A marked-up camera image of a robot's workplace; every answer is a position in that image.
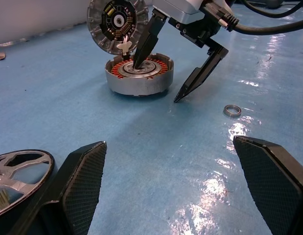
epoxy floor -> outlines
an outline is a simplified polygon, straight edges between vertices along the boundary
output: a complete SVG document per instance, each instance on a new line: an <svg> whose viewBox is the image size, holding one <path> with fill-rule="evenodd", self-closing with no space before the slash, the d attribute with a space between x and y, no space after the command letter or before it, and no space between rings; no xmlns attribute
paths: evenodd
<svg viewBox="0 0 303 235"><path fill-rule="evenodd" d="M284 19L233 9L245 25L303 19L303 9ZM7 57L0 61L0 154L43 149L60 166L71 151L107 141L90 235L271 234L231 140L276 142L303 164L303 30L275 36L222 30L214 39L229 54L177 104L174 97L207 49L169 24L154 51L175 61L174 82L153 97L109 90L104 64L112 56L84 24L1 48ZM227 104L240 106L241 117L223 115Z"/></svg>

